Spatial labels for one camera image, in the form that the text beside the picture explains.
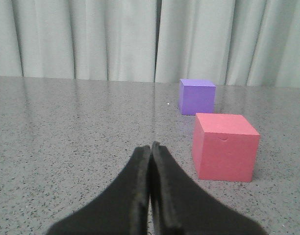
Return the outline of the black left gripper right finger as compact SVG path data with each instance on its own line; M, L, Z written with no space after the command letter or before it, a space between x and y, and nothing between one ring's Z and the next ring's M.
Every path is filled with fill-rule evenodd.
M200 188L158 142L152 145L150 196L157 235L266 234L257 222Z

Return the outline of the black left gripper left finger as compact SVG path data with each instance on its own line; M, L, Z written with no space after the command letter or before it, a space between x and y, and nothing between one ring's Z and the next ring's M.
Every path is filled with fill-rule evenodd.
M150 147L135 148L107 189L88 205L58 221L49 235L146 235Z

